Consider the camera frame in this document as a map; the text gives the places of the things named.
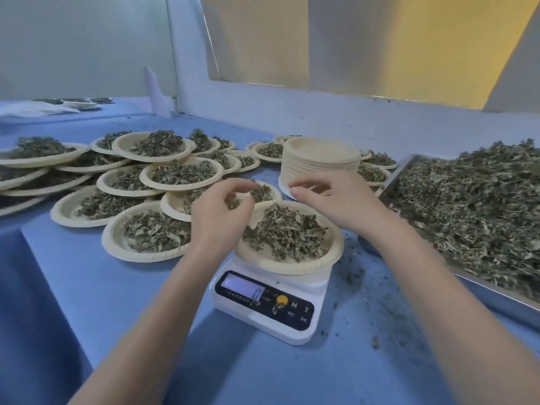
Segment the digital kitchen scale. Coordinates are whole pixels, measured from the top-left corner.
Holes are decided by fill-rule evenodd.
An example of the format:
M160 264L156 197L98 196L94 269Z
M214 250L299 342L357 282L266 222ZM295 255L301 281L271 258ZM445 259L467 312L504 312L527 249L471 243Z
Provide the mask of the digital kitchen scale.
M332 267L306 275L268 272L237 256L210 283L214 306L292 345L317 328Z

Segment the stacked plate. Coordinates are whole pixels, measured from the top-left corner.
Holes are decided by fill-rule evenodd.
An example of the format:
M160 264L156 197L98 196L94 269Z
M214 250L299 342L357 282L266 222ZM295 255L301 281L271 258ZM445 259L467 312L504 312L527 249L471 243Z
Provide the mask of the stacked plate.
M290 197L289 183L315 170L351 170L356 173L361 152L344 142L298 136L283 144L280 189Z

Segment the person's left arm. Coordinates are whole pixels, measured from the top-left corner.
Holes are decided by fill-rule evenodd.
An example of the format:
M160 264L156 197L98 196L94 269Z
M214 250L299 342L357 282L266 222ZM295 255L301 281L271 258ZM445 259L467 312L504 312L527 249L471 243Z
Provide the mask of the person's left arm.
M234 192L253 181L216 183L192 206L191 243L154 302L77 391L69 405L141 405L163 401L206 286L244 232L255 202L247 196L230 211Z

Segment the person's right hand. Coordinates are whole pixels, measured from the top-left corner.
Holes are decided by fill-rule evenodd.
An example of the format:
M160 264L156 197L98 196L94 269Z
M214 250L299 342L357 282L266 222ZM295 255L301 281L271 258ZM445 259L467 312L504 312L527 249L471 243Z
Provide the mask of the person's right hand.
M363 237L369 236L377 221L391 213L362 176L345 170L308 173L293 180L289 187L298 201ZM320 194L326 190L330 196Z

